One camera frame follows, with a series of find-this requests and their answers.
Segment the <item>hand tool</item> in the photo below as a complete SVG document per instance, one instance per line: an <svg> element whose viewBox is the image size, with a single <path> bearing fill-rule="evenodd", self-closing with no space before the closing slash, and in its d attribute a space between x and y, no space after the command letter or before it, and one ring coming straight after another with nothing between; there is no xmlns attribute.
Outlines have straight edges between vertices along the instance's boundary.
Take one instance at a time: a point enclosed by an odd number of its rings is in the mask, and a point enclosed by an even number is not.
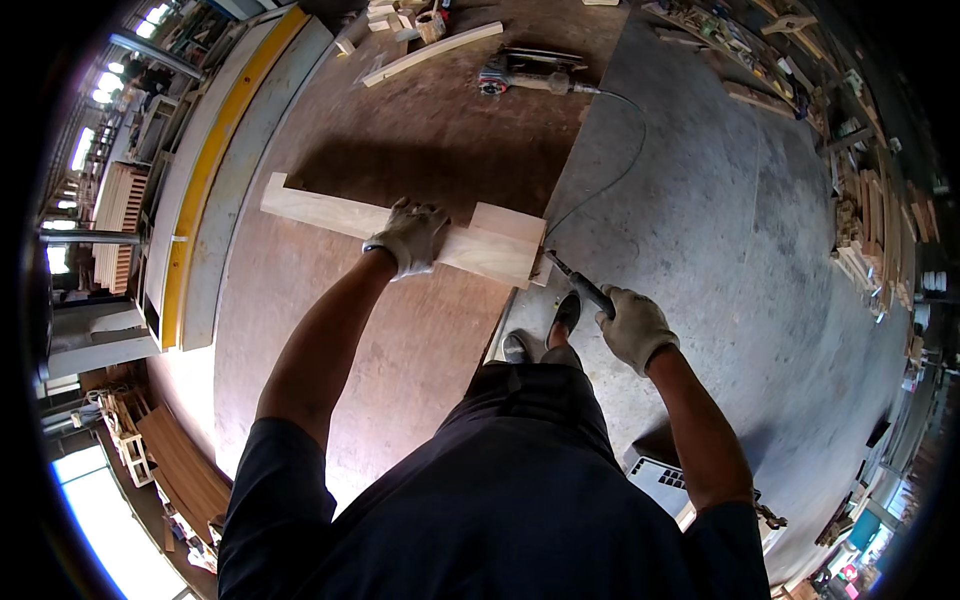
<svg viewBox="0 0 960 600"><path fill-rule="evenodd" d="M611 319L616 318L616 310L613 308L613 300L610 300L610 297L601 292L597 286L593 285L593 282L584 277L579 271L573 271L567 267L560 258L557 258L557 251L554 250L544 250L543 255L546 256L550 262L557 265L557 268L560 269L561 273L566 275L570 280L570 285L573 286L573 289L580 294L581 297L586 298L600 307L600 310L607 313L607 316Z"/></svg>
<svg viewBox="0 0 960 600"><path fill-rule="evenodd" d="M601 93L593 85L570 80L570 73L586 68L583 57L575 54L500 46L477 74L477 85L486 96L502 94L512 85L545 89L559 96L571 91Z"/></svg>

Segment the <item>yellow stripe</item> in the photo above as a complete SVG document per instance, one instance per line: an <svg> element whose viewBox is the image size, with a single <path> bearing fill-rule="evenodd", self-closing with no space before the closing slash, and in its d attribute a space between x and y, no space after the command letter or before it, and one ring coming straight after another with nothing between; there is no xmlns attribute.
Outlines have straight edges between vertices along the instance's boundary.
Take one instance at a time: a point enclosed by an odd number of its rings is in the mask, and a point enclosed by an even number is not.
<svg viewBox="0 0 960 600"><path fill-rule="evenodd" d="M274 63L310 19L299 7L293 7L280 18L259 48L247 62L233 88L220 107L216 121L207 133L204 145L193 166L193 174L183 194L180 215L174 235L185 241L170 243L166 283L163 287L163 307L160 316L160 344L164 349L180 345L183 299L186 293L190 258L197 238L197 230L204 214L206 198L216 177L220 162L243 113L266 79Z"/></svg>

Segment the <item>black shoe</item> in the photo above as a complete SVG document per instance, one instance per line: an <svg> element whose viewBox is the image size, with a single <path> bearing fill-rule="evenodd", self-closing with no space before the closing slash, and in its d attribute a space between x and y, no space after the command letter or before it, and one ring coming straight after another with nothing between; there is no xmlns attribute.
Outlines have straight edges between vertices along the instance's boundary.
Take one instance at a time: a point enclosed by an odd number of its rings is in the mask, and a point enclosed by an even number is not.
<svg viewBox="0 0 960 600"><path fill-rule="evenodd" d="M557 314L553 316L553 323L550 324L550 329L547 329L546 337L543 338L543 345L546 349L550 349L548 344L550 343L550 330L553 329L554 324L563 324L566 325L566 334L569 335L573 333L573 329L577 326L577 323L580 322L580 297L576 292L570 292L566 295L560 302L560 306L557 307Z"/></svg>
<svg viewBox="0 0 960 600"><path fill-rule="evenodd" d="M503 360L511 365L526 365L533 362L519 331L519 329L511 331L507 337L503 338Z"/></svg>

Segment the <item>hand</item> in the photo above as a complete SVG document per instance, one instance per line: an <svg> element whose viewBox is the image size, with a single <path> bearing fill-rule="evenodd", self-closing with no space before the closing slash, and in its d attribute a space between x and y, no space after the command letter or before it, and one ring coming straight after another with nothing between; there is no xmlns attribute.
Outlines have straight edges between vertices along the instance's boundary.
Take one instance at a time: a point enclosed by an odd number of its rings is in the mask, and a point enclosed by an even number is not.
<svg viewBox="0 0 960 600"><path fill-rule="evenodd" d="M410 204L406 198L396 201L387 226L363 243L363 252L383 248L396 259L397 281L408 275L432 273L434 237L450 220L432 204Z"/></svg>
<svg viewBox="0 0 960 600"><path fill-rule="evenodd" d="M613 300L616 318L600 311L594 319L613 355L646 377L647 363L654 351L666 344L680 347L677 334L670 331L663 311L652 300L632 290L605 285L603 293Z"/></svg>

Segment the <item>black tool handle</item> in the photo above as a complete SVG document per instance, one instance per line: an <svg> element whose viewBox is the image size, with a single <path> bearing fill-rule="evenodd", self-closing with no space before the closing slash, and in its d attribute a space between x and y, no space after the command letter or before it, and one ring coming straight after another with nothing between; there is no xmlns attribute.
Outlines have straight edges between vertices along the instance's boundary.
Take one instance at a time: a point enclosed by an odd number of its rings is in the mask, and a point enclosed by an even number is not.
<svg viewBox="0 0 960 600"><path fill-rule="evenodd" d="M597 286L593 285L592 281L584 277L579 271L570 275L570 283L573 285L573 289L577 290L580 294L581 298L586 298L599 306L600 310L607 313L607 316L611 319L616 317L613 300L610 300L609 296L601 292Z"/></svg>

